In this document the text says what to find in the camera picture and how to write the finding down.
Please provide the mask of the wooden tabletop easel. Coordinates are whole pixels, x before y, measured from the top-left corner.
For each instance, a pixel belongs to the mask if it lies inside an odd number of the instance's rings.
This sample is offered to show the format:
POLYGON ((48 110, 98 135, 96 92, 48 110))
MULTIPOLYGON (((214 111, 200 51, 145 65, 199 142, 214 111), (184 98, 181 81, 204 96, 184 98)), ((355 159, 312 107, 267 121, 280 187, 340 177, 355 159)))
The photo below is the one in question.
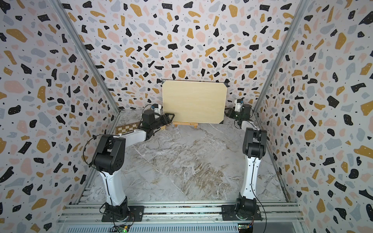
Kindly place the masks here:
POLYGON ((185 126, 193 126, 195 129, 198 127, 198 123, 191 123, 191 122, 177 122, 174 121, 173 125, 178 126, 178 125, 185 125, 185 126))

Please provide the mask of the light wooden canvas board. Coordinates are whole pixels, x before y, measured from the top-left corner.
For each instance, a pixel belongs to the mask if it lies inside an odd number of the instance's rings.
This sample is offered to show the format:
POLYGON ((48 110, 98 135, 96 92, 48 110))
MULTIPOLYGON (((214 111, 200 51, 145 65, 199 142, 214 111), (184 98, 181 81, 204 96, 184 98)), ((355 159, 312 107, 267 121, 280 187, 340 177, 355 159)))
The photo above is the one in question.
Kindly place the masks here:
POLYGON ((175 114, 177 122, 221 123, 226 96, 224 83, 166 80, 162 84, 164 113, 175 114))

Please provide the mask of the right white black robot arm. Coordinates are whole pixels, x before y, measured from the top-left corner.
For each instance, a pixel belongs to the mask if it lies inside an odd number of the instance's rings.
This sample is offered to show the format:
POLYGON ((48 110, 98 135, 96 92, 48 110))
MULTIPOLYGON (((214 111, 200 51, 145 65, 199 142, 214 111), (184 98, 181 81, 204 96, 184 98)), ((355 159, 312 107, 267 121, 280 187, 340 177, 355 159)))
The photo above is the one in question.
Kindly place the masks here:
POLYGON ((252 106, 242 100, 235 100, 234 108, 227 108, 225 115, 235 121, 238 129, 245 132, 242 153, 245 156, 245 173, 243 185, 236 199, 235 215, 247 220, 259 213, 257 206, 256 183, 259 165, 266 154, 267 131, 260 129, 251 120, 254 116, 252 106))

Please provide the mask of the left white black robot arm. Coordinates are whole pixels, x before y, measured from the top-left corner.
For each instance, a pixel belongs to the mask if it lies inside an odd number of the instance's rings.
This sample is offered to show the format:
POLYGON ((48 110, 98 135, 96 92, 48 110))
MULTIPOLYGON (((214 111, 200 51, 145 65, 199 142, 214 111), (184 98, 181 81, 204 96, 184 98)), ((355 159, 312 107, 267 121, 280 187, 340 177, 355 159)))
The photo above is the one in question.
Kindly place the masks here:
POLYGON ((142 113, 136 129, 122 135, 101 135, 89 164, 101 175, 106 192, 105 212, 102 221, 141 221, 144 207, 129 207, 122 187, 120 170, 125 160, 125 150, 132 145, 149 140, 161 127, 172 123, 175 114, 159 114, 153 109, 142 113))

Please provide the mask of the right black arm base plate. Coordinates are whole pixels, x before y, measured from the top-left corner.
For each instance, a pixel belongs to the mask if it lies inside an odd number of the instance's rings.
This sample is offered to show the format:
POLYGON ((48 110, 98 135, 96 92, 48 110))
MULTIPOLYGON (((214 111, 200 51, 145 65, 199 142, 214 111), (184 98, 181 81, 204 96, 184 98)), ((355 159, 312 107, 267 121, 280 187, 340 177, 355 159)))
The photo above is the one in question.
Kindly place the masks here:
POLYGON ((222 205, 221 215, 223 221, 252 221, 252 220, 263 220, 261 216, 261 211, 258 206, 255 210, 245 210, 239 208, 237 210, 235 205, 222 205))

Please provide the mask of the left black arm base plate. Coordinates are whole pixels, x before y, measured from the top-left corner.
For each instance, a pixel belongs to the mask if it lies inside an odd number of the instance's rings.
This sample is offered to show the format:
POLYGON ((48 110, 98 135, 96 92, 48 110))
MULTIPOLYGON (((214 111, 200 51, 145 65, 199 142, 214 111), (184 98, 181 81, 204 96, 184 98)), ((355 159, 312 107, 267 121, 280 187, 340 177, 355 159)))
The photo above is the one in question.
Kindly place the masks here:
POLYGON ((141 222, 144 214, 144 206, 130 205, 130 206, 115 206, 108 205, 109 209, 104 211, 102 222, 141 222))

